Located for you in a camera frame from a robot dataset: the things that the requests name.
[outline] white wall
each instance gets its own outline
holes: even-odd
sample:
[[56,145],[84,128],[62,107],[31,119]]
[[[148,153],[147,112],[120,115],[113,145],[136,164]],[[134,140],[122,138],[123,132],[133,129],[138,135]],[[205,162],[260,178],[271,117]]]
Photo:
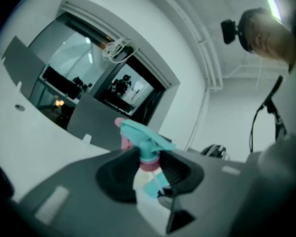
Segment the white wall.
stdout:
[[[199,127],[191,148],[203,150],[211,144],[227,148],[232,160],[245,161],[249,155],[249,135],[256,110],[275,81],[226,79],[222,91],[212,93],[205,122]],[[273,115],[260,111],[254,128],[254,150],[266,149],[275,141]]]

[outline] black object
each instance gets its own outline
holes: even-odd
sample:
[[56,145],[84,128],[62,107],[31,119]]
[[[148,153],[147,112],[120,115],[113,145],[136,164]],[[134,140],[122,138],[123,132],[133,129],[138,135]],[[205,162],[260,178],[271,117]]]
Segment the black object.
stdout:
[[162,90],[154,90],[152,93],[150,93],[149,96],[132,115],[132,120],[135,120],[144,125],[148,125],[153,112],[155,111],[163,96],[163,93],[164,91]]
[[231,19],[227,19],[221,22],[223,42],[230,44],[236,39],[236,22]]
[[116,106],[119,109],[122,109],[125,112],[130,112],[132,109],[134,109],[134,106],[130,105],[129,103],[125,102],[123,99],[121,99],[119,96],[116,96],[115,93],[110,92],[107,90],[102,95],[103,100],[106,100],[110,104]]
[[75,85],[77,86],[83,86],[83,81],[79,78],[79,77],[76,77],[73,79],[73,82],[75,83]]
[[110,91],[115,93],[116,95],[119,94],[119,97],[122,97],[130,85],[131,82],[128,82],[128,79],[115,79],[112,85],[110,86]]
[[221,145],[210,145],[206,147],[201,153],[203,156],[215,157],[222,159],[226,155],[226,147]]
[[0,167],[0,195],[5,198],[11,198],[14,195],[14,187],[8,176]]
[[260,8],[254,8],[250,10],[246,10],[242,13],[242,16],[240,18],[239,24],[236,27],[236,23],[232,21],[231,19],[227,19],[221,22],[222,27],[222,35],[223,35],[223,41],[225,44],[230,44],[235,40],[236,35],[239,37],[239,41],[241,46],[244,50],[247,52],[252,52],[253,49],[248,44],[246,38],[245,38],[245,25],[247,21],[255,14],[255,13],[270,13],[268,10],[260,7]]
[[[139,149],[133,148],[99,168],[97,182],[111,199],[136,202],[133,182],[139,168],[139,157]],[[166,151],[160,152],[160,167],[171,186],[173,196],[192,192],[204,177],[199,165]]]
[[169,222],[167,227],[167,233],[172,233],[181,227],[191,223],[195,218],[185,210],[175,211],[172,221]]
[[72,81],[69,81],[57,71],[55,71],[52,67],[48,67],[45,73],[43,74],[43,78],[46,79],[51,85],[60,90],[62,93],[67,94],[70,98],[75,99],[81,89],[76,86]]
[[283,121],[282,121],[281,117],[279,116],[279,114],[277,112],[277,109],[276,109],[276,107],[274,106],[274,104],[272,102],[272,97],[277,92],[277,90],[280,87],[282,81],[283,81],[283,77],[279,76],[276,83],[275,83],[275,85],[273,86],[271,92],[268,94],[266,99],[263,101],[263,103],[260,105],[260,107],[256,111],[256,114],[255,114],[255,116],[253,118],[252,127],[251,127],[251,131],[250,131],[250,136],[249,136],[250,153],[253,152],[253,128],[254,128],[254,124],[255,124],[255,121],[256,121],[256,118],[258,116],[259,111],[261,111],[264,107],[267,107],[267,112],[270,113],[270,114],[273,114],[274,117],[275,117],[275,140],[278,139],[280,131],[283,131],[283,134],[286,134],[286,129],[284,127]]
[[17,109],[18,111],[21,111],[21,112],[25,111],[25,108],[24,108],[23,105],[15,105],[14,107],[15,107],[15,109]]

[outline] ceiling pipe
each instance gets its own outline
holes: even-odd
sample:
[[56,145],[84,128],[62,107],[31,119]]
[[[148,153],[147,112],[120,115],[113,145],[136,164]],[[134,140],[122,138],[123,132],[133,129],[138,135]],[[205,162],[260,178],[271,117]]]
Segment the ceiling pipe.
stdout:
[[201,31],[205,36],[205,39],[203,39],[203,40],[204,40],[204,43],[208,44],[209,49],[210,49],[210,51],[211,51],[211,53],[213,55],[215,68],[216,68],[217,75],[218,75],[218,81],[220,83],[219,86],[216,86],[216,90],[222,90],[222,88],[223,88],[222,70],[221,70],[221,65],[220,65],[220,62],[219,62],[219,59],[218,59],[216,49],[214,47],[213,38],[210,36],[210,34],[209,34],[208,30],[207,30],[207,27],[202,22],[201,18],[198,16],[197,12],[195,11],[195,9],[191,5],[191,3],[188,0],[179,0],[179,1],[182,2],[182,4],[187,8],[187,12],[188,12],[188,14],[186,13],[187,16],[189,18],[192,18],[196,22],[196,25],[201,26]]
[[262,58],[260,58],[260,65],[259,65],[259,75],[257,79],[256,89],[258,89],[260,79],[261,79],[261,72],[262,72]]
[[198,131],[198,128],[200,127],[200,125],[202,125],[204,123],[204,118],[206,116],[206,113],[207,113],[207,110],[208,110],[208,105],[209,105],[209,97],[210,97],[209,89],[206,89],[203,100],[202,100],[201,108],[199,109],[199,112],[198,112],[198,115],[197,115],[197,118],[196,118],[195,125],[193,127],[191,136],[188,139],[187,145],[185,147],[186,151],[188,150],[188,148],[191,147],[191,145],[192,145],[192,143],[193,143],[193,141],[195,139],[196,133]]
[[[196,27],[196,25],[194,24],[194,22],[191,20],[191,18],[189,17],[189,15],[187,14],[187,12],[182,8],[182,6],[180,6],[178,4],[178,2],[176,0],[166,0],[175,10],[176,12],[180,15],[180,17],[182,18],[182,20],[185,22],[186,26],[189,28],[189,30],[192,33],[192,36],[194,37],[195,41],[198,43],[199,46],[199,52],[202,55],[202,57],[204,57],[204,62],[206,64],[206,68],[205,68],[205,72],[208,75],[208,71],[209,70],[209,74],[211,77],[211,81],[212,83],[209,84],[209,88],[211,90],[217,91],[217,90],[221,90],[223,87],[223,82],[222,82],[222,71],[221,71],[221,67],[220,67],[220,63],[218,60],[218,55],[216,53],[212,38],[207,30],[207,28],[205,27],[205,25],[201,22],[200,18],[198,17],[197,13],[194,11],[192,5],[187,1],[187,0],[179,0],[181,3],[184,4],[185,7],[188,8],[189,12],[193,14],[194,19],[196,19],[196,22],[201,26],[202,32],[205,35],[205,39],[203,39],[201,37],[201,34],[198,30],[198,28]],[[218,74],[218,80],[219,80],[219,85],[217,85],[216,82],[216,77],[215,77],[215,72],[214,72],[214,66],[212,64],[210,55],[208,54],[207,50],[206,52],[204,52],[204,49],[206,49],[206,47],[203,46],[203,44],[206,42],[208,43],[210,50],[213,54],[213,58],[214,58],[214,63],[215,63],[215,67],[217,70],[217,74]]]

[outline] gray panel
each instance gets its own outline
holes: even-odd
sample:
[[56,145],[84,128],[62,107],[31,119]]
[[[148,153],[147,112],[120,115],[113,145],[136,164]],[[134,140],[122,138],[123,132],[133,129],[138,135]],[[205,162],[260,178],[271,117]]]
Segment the gray panel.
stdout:
[[193,148],[188,148],[187,151],[191,153],[201,154],[198,150],[195,150]]
[[149,121],[148,127],[154,132],[158,132],[169,112],[173,99],[175,98],[179,85],[167,89],[161,97],[153,115]]
[[15,84],[22,82],[21,92],[30,98],[36,80],[45,64],[30,51],[16,36],[4,55],[4,65]]
[[126,118],[91,95],[84,94],[70,118],[67,131],[80,139],[90,134],[91,144],[117,150],[121,146],[121,136],[114,120],[118,117]]
[[120,203],[100,188],[96,173],[106,161],[123,154],[116,151],[67,165],[32,189],[20,209],[35,213],[57,186],[69,196],[50,227],[73,237],[157,237],[134,203]]

